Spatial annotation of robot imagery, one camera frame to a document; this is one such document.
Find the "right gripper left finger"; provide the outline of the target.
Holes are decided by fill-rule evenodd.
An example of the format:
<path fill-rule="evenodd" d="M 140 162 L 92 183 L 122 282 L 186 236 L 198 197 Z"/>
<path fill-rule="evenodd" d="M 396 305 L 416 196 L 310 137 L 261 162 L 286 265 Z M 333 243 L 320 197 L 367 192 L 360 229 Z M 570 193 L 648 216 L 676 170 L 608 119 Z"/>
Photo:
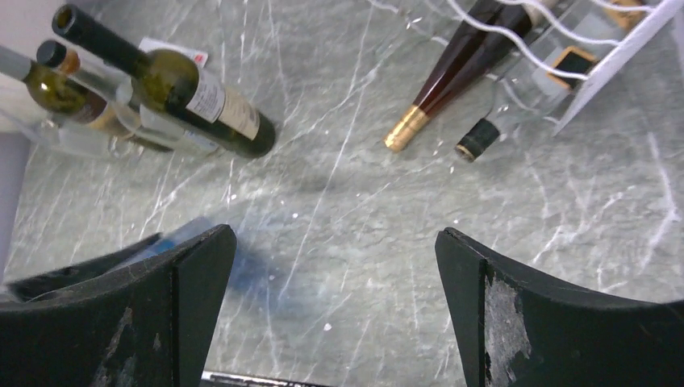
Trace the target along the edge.
<path fill-rule="evenodd" d="M 2 385 L 199 385 L 236 235 L 220 224 L 134 261 L 159 240 L 9 282 Z"/>

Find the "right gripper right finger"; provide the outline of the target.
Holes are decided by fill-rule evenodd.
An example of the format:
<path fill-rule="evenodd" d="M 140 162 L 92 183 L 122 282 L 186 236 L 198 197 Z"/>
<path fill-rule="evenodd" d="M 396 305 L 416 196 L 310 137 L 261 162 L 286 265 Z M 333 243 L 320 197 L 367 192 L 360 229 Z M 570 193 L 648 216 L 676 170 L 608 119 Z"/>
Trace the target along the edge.
<path fill-rule="evenodd" d="M 682 301 L 574 285 L 451 227 L 435 253 L 467 385 L 682 385 Z"/>

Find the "clear bottle black cap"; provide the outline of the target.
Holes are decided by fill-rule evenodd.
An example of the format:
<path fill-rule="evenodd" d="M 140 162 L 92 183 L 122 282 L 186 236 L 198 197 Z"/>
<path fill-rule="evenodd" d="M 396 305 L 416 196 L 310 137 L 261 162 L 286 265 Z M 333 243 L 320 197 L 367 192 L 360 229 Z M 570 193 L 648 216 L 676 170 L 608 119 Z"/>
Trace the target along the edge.
<path fill-rule="evenodd" d="M 197 135 L 184 123 L 177 123 L 149 110 L 133 94 L 128 75 L 103 63 L 80 56 L 56 40 L 45 40 L 36 50 L 36 61 L 62 73 L 100 94 L 114 108 L 118 120 L 133 135 L 172 150 L 196 157 L 215 156 L 222 148 Z"/>

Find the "dark primitivo wine bottle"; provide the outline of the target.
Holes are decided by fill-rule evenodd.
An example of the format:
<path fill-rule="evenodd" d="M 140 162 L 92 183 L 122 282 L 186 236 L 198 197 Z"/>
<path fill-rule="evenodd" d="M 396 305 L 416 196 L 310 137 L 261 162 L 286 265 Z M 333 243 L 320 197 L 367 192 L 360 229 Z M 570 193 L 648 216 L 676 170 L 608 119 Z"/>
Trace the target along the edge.
<path fill-rule="evenodd" d="M 129 131 L 118 120 L 114 107 L 96 92 L 4 46 L 1 73 L 22 82 L 36 104 L 58 118 L 156 152 L 172 151 Z"/>

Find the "dark green wine bottle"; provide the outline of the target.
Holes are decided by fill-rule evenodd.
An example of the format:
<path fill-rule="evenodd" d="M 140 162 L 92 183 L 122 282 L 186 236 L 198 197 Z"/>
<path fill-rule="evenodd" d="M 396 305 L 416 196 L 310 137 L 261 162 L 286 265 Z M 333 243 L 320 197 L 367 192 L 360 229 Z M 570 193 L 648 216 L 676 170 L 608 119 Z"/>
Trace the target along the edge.
<path fill-rule="evenodd" d="M 56 10 L 52 30 L 126 73 L 134 95 L 149 110 L 186 123 L 193 132 L 245 158 L 256 159 L 272 150 L 273 123 L 240 92 L 180 52 L 144 52 L 72 3 Z"/>

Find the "clear blue label bottle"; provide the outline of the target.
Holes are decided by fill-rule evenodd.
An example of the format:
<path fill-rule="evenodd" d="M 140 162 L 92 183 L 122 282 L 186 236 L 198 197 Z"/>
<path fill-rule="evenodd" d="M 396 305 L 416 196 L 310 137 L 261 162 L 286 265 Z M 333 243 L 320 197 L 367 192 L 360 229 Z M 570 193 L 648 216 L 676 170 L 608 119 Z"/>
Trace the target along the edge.
<path fill-rule="evenodd" d="M 127 258 L 122 263 L 114 266 L 111 269 L 111 272 L 175 248 L 177 245 L 201 235 L 204 231 L 211 229 L 214 225 L 215 222 L 208 217 L 202 216 L 194 218 L 179 228 L 163 234 L 161 238 L 151 246 L 143 249 L 141 252 L 137 252 L 131 258 Z"/>

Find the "clear glass bottle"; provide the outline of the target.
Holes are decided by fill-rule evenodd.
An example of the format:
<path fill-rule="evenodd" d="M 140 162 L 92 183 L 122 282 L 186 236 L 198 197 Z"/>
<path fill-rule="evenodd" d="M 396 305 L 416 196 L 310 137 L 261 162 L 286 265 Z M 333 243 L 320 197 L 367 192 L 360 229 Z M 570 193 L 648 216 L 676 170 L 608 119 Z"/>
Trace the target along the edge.
<path fill-rule="evenodd" d="M 77 124 L 43 119 L 29 125 L 11 116 L 5 110 L 1 110 L 1 118 L 13 124 L 14 128 L 31 142 L 71 156 L 99 160 L 137 160 L 144 153 L 141 145 Z"/>

